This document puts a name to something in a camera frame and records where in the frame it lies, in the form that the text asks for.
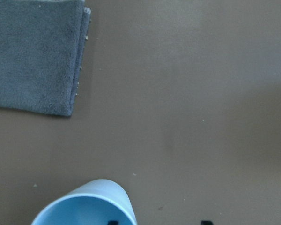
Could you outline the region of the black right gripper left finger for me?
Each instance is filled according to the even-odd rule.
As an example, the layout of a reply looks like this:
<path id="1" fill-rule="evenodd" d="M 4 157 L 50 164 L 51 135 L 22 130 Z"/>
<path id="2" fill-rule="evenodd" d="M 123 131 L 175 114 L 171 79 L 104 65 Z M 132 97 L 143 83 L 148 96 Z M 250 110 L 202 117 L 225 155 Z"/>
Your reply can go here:
<path id="1" fill-rule="evenodd" d="M 117 220 L 110 220 L 107 225 L 118 225 L 118 221 Z"/>

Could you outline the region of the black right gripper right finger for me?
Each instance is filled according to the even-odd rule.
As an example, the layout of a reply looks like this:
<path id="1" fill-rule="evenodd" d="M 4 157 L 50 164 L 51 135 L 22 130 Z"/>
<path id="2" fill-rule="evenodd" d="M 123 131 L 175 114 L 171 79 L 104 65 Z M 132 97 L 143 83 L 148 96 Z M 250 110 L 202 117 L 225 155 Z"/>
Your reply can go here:
<path id="1" fill-rule="evenodd" d="M 212 225 L 212 221 L 209 220 L 202 220 L 200 225 Z"/>

